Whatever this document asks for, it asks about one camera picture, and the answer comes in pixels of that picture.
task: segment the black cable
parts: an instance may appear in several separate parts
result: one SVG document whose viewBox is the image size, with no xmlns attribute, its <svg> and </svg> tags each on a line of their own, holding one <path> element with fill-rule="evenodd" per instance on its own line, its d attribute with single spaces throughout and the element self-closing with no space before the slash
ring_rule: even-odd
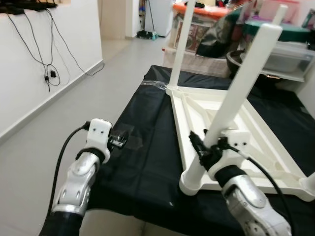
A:
<svg viewBox="0 0 315 236">
<path fill-rule="evenodd" d="M 55 44 L 55 39 L 54 39 L 54 37 L 53 37 L 53 42 L 54 42 L 54 47 L 55 47 L 57 53 L 59 54 L 61 60 L 63 61 L 63 65 L 64 65 L 64 67 L 66 68 L 66 70 L 67 70 L 67 72 L 68 72 L 68 75 L 69 75 L 69 78 L 68 78 L 67 82 L 66 82 L 65 84 L 62 84 L 62 85 L 64 86 L 64 85 L 69 84 L 70 79 L 71 79 L 71 74 L 70 74 L 70 72 L 69 72 L 69 68 L 68 68 L 68 66 L 66 65 L 66 63 L 65 63 L 65 61 L 64 61 L 64 59 L 63 59 L 61 53 L 60 53 L 59 50 L 58 50 L 58 47 L 57 47 L 56 44 Z"/>
<path fill-rule="evenodd" d="M 60 163 L 61 160 L 63 158 L 63 153 L 65 148 L 67 147 L 67 144 L 69 143 L 70 139 L 73 137 L 73 135 L 75 135 L 78 131 L 80 131 L 81 129 L 84 129 L 85 125 L 75 129 L 66 139 L 66 141 L 63 144 L 63 147 L 61 148 L 58 160 L 57 160 L 57 164 L 56 164 L 56 169 L 55 169 L 55 174 L 54 174 L 54 180 L 53 180 L 53 187 L 51 190 L 51 195 L 50 195 L 50 201 L 49 201 L 49 206 L 48 206 L 48 211 L 47 211 L 47 215 L 46 218 L 50 215 L 51 210 L 52 210 L 52 206 L 53 206 L 53 202 L 54 202 L 54 196 L 55 196 L 55 191 L 56 191 L 56 184 L 57 184 L 57 178 L 58 178 L 58 172 L 59 172 L 59 167 L 60 167 Z"/>
<path fill-rule="evenodd" d="M 38 62 L 38 63 L 40 63 L 40 64 L 43 65 L 43 67 L 44 67 L 44 79 L 45 79 L 45 83 L 47 84 L 48 90 L 49 90 L 49 92 L 50 92 L 50 85 L 52 85 L 52 86 L 58 86 L 58 85 L 60 85 L 60 83 L 61 83 L 61 79 L 60 79 L 60 76 L 59 76 L 59 72 L 58 72 L 57 68 L 56 68 L 54 65 L 52 65 L 53 60 L 54 60 L 54 59 L 53 59 L 53 21 L 51 21 L 51 44 L 50 44 L 51 60 L 50 60 L 50 63 L 49 63 L 49 64 L 45 64 L 44 61 L 43 61 L 42 55 L 41 55 L 41 53 L 40 53 L 40 49 L 39 49 L 39 46 L 38 46 L 38 43 L 37 43 L 37 40 L 36 40 L 36 37 L 35 37 L 35 33 L 34 33 L 33 26 L 32 26 L 32 24 L 31 24 L 31 21 L 30 21 L 30 19 L 28 18 L 28 16 L 27 16 L 25 13 L 24 13 L 24 15 L 25 15 L 25 17 L 26 17 L 26 19 L 27 19 L 27 21 L 28 21 L 28 23 L 29 23 L 29 25 L 30 25 L 31 32 L 32 32 L 32 36 L 33 36 L 34 42 L 35 42 L 35 44 L 36 44 L 36 47 L 37 47 L 37 51 L 38 51 L 40 60 L 36 59 L 35 56 L 32 54 L 32 52 L 31 52 L 30 48 L 28 47 L 26 41 L 25 41 L 25 40 L 23 39 L 23 37 L 21 36 L 19 30 L 17 29 L 17 26 L 15 25 L 15 23 L 13 22 L 13 20 L 11 19 L 11 17 L 10 17 L 9 14 L 8 14 L 8 17 L 9 17 L 10 21 L 12 22 L 12 24 L 14 25 L 14 27 L 15 27 L 15 29 L 16 29 L 18 35 L 20 36 L 21 40 L 22 40 L 23 43 L 25 44 L 25 46 L 26 46 L 27 50 L 29 51 L 30 55 L 32 56 L 32 58 L 33 58 L 36 62 Z M 51 83 L 50 80 L 49 80 L 49 79 L 50 79 L 50 78 L 49 78 L 49 75 L 48 75 L 48 67 L 49 67 L 49 66 L 53 67 L 54 70 L 56 71 L 57 75 L 58 75 L 58 80 L 59 80 L 59 81 L 58 81 L 57 84 L 53 84 L 53 83 Z"/>
<path fill-rule="evenodd" d="M 37 59 L 34 57 L 34 55 L 32 54 L 32 52 L 30 51 L 30 48 L 28 47 L 28 45 L 26 44 L 25 40 L 24 40 L 23 37 L 21 36 L 21 34 L 20 34 L 18 28 L 16 27 L 15 23 L 13 22 L 13 20 L 11 19 L 11 17 L 10 17 L 9 14 L 8 14 L 8 17 L 9 17 L 10 21 L 12 22 L 13 26 L 15 27 L 15 29 L 16 29 L 18 35 L 20 36 L 21 40 L 22 40 L 23 43 L 25 44 L 25 46 L 26 46 L 27 50 L 29 51 L 31 57 L 32 57 L 35 61 L 37 61 L 37 62 L 39 62 L 39 63 L 42 64 L 42 62 L 40 62 L 39 60 L 37 60 Z"/>
<path fill-rule="evenodd" d="M 296 233 L 295 233 L 295 226 L 294 226 L 294 221 L 293 221 L 293 217 L 292 217 L 292 213 L 289 209 L 289 206 L 285 200 L 285 196 L 283 194 L 283 192 L 281 191 L 281 189 L 278 187 L 277 183 L 274 181 L 274 179 L 271 177 L 271 175 L 261 166 L 258 164 L 258 162 L 256 162 L 255 160 L 253 160 L 251 157 L 249 156 L 246 156 L 243 152 L 241 152 L 240 150 L 238 150 L 237 148 L 235 147 L 232 147 L 232 146 L 228 146 L 229 149 L 237 152 L 238 154 L 240 154 L 242 157 L 244 157 L 245 159 L 249 160 L 250 162 L 252 162 L 266 177 L 267 179 L 269 179 L 269 181 L 271 182 L 271 184 L 273 185 L 273 187 L 275 188 L 276 192 L 278 193 L 278 195 L 280 196 L 280 199 L 283 203 L 283 206 L 284 206 L 284 209 L 287 213 L 287 218 L 288 218 L 288 221 L 289 221 L 289 224 L 291 226 L 291 233 L 292 233 L 292 236 L 295 236 Z"/>
<path fill-rule="evenodd" d="M 46 0 L 46 2 L 48 3 L 48 0 Z M 53 0 L 53 3 L 56 5 L 55 0 Z"/>
<path fill-rule="evenodd" d="M 285 197 L 284 197 L 284 194 L 283 192 L 281 191 L 281 189 L 278 187 L 278 185 L 276 184 L 276 182 L 274 181 L 274 179 L 269 175 L 269 173 L 264 169 L 262 168 L 261 165 L 259 165 L 255 160 L 253 160 L 251 157 L 248 157 L 248 160 L 250 162 L 252 162 L 258 169 L 260 169 L 261 172 L 264 173 L 264 175 L 269 179 L 269 181 L 272 183 L 273 187 L 275 188 L 276 192 L 279 194 L 280 196 L 280 199 L 283 203 L 283 206 L 285 208 L 285 211 L 287 213 L 287 217 L 288 217 L 288 220 L 289 220 L 289 223 L 290 223 L 290 226 L 291 226 L 291 233 L 292 233 L 292 236 L 295 236 L 295 227 L 294 227 L 294 222 L 293 222 L 293 217 L 292 217 L 292 214 L 291 214 L 291 211 L 288 207 L 288 204 L 285 200 Z"/>
<path fill-rule="evenodd" d="M 31 33 L 32 33 L 33 39 L 34 39 L 34 41 L 35 41 L 35 44 L 36 44 L 36 47 L 37 47 L 37 50 L 38 50 L 38 54 L 39 54 L 39 57 L 40 57 L 40 60 L 41 60 L 41 63 L 42 63 L 43 66 L 44 66 L 45 76 L 46 76 L 46 75 L 48 75 L 48 71 L 46 71 L 45 64 L 44 64 L 43 58 L 42 58 L 42 56 L 41 56 L 41 53 L 40 53 L 40 50 L 39 50 L 39 46 L 38 46 L 37 40 L 36 40 L 36 38 L 35 38 L 33 26 L 32 26 L 32 24 L 31 24 L 31 21 L 30 21 L 30 19 L 28 18 L 28 16 L 27 16 L 25 13 L 24 13 L 24 15 L 25 15 L 27 21 L 29 22 L 30 27 L 31 27 Z"/>
<path fill-rule="evenodd" d="M 280 210 L 278 210 L 278 209 L 275 209 L 275 211 L 276 211 L 279 215 L 282 215 L 282 217 L 283 217 L 284 219 L 288 220 L 287 215 L 284 214 L 282 211 L 280 211 Z"/>
<path fill-rule="evenodd" d="M 104 66 L 105 66 L 105 64 L 103 63 L 103 66 L 102 66 L 102 68 L 100 69 L 100 70 L 98 70 L 98 71 L 96 71 L 95 73 L 93 73 L 93 74 L 89 74 L 89 73 L 87 73 L 87 72 L 85 72 L 81 67 L 80 67 L 80 65 L 79 65 L 79 63 L 78 63 L 78 61 L 76 60 L 76 58 L 74 57 L 74 55 L 72 54 L 72 52 L 71 52 L 71 50 L 69 49 L 69 47 L 68 47 L 68 45 L 67 45 L 67 43 L 66 43 L 66 41 L 65 41 L 65 39 L 63 38 L 63 36 L 61 35 L 61 33 L 60 33 L 60 31 L 59 31 L 59 29 L 58 29 L 58 27 L 57 27 L 57 25 L 56 25 L 56 22 L 55 22 L 55 20 L 54 20 L 54 18 L 53 18 L 53 15 L 51 14 L 51 11 L 50 10 L 48 10 L 48 9 L 46 9 L 46 11 L 47 11 L 47 13 L 50 15 L 50 17 L 51 17 L 51 19 L 52 19 L 52 21 L 53 21 L 53 23 L 54 23 L 54 25 L 55 25 L 55 27 L 56 27 L 56 30 L 57 30 L 57 32 L 58 32 L 58 34 L 59 34 L 59 36 L 61 37 L 61 39 L 63 40 L 63 42 L 64 42 L 64 44 L 65 44 L 65 46 L 67 47 L 67 49 L 68 49 L 68 51 L 69 51 L 69 53 L 70 53 L 70 55 L 72 56 L 72 58 L 74 59 L 74 61 L 75 61 L 75 63 L 77 64 L 77 66 L 79 67 L 79 69 L 84 73 L 84 74 L 86 74 L 86 75 L 89 75 L 89 76 L 93 76 L 93 75 L 95 75 L 96 73 L 98 73 L 99 71 L 101 71 L 103 68 L 104 68 Z"/>
</svg>

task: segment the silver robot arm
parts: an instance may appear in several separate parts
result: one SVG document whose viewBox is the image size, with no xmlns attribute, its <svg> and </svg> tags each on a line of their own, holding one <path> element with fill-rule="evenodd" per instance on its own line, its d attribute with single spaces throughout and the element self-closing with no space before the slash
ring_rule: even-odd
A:
<svg viewBox="0 0 315 236">
<path fill-rule="evenodd" d="M 291 227 L 270 205 L 248 175 L 231 178 L 222 188 L 226 204 L 247 236 L 290 236 Z"/>
<path fill-rule="evenodd" d="M 291 227 L 286 219 L 271 207 L 265 194 L 240 169 L 249 135 L 236 130 L 224 131 L 222 135 L 218 144 L 211 148 L 206 148 L 195 133 L 191 132 L 189 137 L 200 164 L 212 180 L 218 181 L 227 207 L 245 235 L 291 236 Z M 228 140 L 239 147 L 238 153 L 230 150 Z"/>
<path fill-rule="evenodd" d="M 66 181 L 39 236 L 79 236 L 91 186 L 100 165 L 108 162 L 113 147 L 122 148 L 126 143 L 126 137 L 112 136 L 111 128 L 108 121 L 91 121 L 87 143 L 69 167 Z"/>
</svg>

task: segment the baseboard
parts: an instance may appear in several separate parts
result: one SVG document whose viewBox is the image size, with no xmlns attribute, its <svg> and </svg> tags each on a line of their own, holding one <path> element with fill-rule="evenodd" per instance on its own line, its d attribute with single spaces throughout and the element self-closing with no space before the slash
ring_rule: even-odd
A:
<svg viewBox="0 0 315 236">
<path fill-rule="evenodd" d="M 133 39 L 136 38 L 136 37 L 137 37 L 137 35 L 135 35 L 134 37 L 125 36 L 125 39 L 126 39 L 126 40 L 133 40 Z"/>
<path fill-rule="evenodd" d="M 101 66 L 103 66 L 103 64 L 104 64 L 103 60 L 99 61 L 94 66 L 92 66 L 91 69 L 89 69 L 87 71 L 87 73 L 91 74 L 91 73 L 96 72 Z M 56 94 L 47 98 L 44 102 L 39 104 L 37 107 L 35 107 L 29 113 L 27 113 L 21 119 L 16 121 L 13 125 L 11 125 L 5 131 L 3 131 L 0 134 L 0 145 L 2 145 L 12 135 L 14 135 L 16 132 L 18 132 L 20 129 L 22 129 L 25 125 L 27 125 L 31 120 L 33 120 L 36 116 L 38 116 L 42 111 L 44 111 L 46 108 L 48 108 L 50 105 L 52 105 L 57 99 L 62 97 L 66 92 L 68 92 L 70 89 L 72 89 L 74 86 L 76 86 L 78 83 L 80 83 L 82 80 L 84 80 L 87 77 L 89 77 L 89 76 L 82 73 L 82 75 L 79 76 L 77 79 L 71 81 L 67 86 L 62 88 Z"/>
</svg>

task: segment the black tablecloth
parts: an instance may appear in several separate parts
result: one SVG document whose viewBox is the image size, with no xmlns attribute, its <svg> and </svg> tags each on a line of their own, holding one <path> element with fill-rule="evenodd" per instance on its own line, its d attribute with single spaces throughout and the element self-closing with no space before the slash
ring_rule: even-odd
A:
<svg viewBox="0 0 315 236">
<path fill-rule="evenodd" d="M 152 66 L 144 80 L 168 82 L 170 69 Z M 179 85 L 228 89 L 230 80 L 181 72 Z M 248 97 L 290 155 L 308 176 L 315 171 L 315 121 L 292 92 L 253 88 Z M 141 85 L 113 130 L 128 129 L 128 145 L 112 153 L 92 188 L 89 209 L 103 208 L 191 236 L 243 235 L 219 191 L 185 196 L 178 188 L 183 171 L 172 105 L 165 91 Z M 271 204 L 284 212 L 277 195 Z M 314 201 L 286 196 L 297 235 L 315 235 Z"/>
</svg>

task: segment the orange lid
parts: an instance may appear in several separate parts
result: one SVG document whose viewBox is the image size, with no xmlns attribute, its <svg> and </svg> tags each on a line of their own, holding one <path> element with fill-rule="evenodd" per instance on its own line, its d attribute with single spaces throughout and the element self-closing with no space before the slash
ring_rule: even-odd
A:
<svg viewBox="0 0 315 236">
<path fill-rule="evenodd" d="M 185 13 L 186 6 L 183 2 L 175 3 L 173 8 L 180 13 Z M 205 8 L 195 7 L 194 13 L 204 16 L 209 16 L 214 19 L 219 19 L 222 16 L 225 16 L 227 13 L 231 11 L 231 9 L 224 8 L 224 7 L 217 7 L 217 6 L 207 6 Z"/>
</svg>

